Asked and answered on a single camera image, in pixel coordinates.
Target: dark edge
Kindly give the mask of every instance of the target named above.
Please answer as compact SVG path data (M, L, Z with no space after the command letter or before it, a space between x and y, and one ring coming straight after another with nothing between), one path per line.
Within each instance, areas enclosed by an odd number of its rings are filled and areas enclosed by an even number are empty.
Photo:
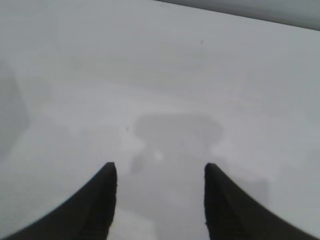
M250 19L262 20L271 23L289 25L293 27L303 28L303 29L310 29L315 31L320 31L320 23L318 19L310 19L312 22L318 23L310 23L311 21L301 21L297 20L298 16L294 15L288 19L286 17L282 17L284 15L283 12L270 12L267 9L256 9L254 7L244 6L232 6L232 4L216 4L215 6L211 6L205 3L199 3L196 0L154 0L159 2L164 2L168 4L186 6L190 8L202 9L207 11L213 11L223 14L230 14L239 17L245 17Z
M212 240L316 240L282 220L237 186L216 164L208 163L205 167L205 216ZM221 215L221 209L234 216L233 221ZM221 223L230 224L226 236L218 227Z
M116 207L117 170L105 164L62 205L3 240L105 240Z

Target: black curved object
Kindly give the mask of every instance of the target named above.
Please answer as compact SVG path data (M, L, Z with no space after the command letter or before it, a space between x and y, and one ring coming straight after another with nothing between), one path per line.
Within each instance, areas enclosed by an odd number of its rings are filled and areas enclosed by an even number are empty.
M216 164L205 167L204 208L211 240L316 240L274 215Z
M3 240L105 240L112 224L117 171L107 163L54 211Z

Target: white ground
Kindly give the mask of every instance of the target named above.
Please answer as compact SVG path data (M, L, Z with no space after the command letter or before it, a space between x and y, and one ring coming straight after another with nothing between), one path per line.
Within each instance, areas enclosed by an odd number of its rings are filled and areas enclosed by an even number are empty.
M320 32L151 0L23 2L0 3L0 237L105 162L111 240L208 239L207 162L320 237Z

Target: white surface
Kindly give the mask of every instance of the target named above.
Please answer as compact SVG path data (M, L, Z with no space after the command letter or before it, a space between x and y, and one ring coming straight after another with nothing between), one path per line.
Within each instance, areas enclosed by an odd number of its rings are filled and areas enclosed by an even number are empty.
M0 3L1 236L110 161L111 240L208 239L207 162L320 237L319 32L149 0L29 2Z

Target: black rubber tip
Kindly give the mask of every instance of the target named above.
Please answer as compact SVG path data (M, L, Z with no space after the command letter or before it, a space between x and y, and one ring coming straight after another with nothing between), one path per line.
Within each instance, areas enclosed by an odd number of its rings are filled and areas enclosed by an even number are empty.
M205 167L204 208L211 240L316 240L264 208L216 164Z
M105 240L112 224L117 171L107 163L54 211L4 240Z

